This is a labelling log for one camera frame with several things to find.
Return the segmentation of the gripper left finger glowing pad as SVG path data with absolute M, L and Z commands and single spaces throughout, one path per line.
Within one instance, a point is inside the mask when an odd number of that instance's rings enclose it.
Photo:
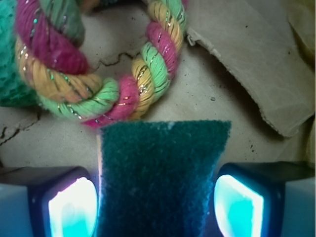
M 91 237 L 98 195 L 81 166 L 0 170 L 2 237 Z

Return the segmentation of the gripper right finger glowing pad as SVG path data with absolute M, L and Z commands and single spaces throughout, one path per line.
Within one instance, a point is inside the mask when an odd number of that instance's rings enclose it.
M 224 237 L 314 237 L 316 169 L 309 162 L 230 162 L 218 172 L 214 211 Z

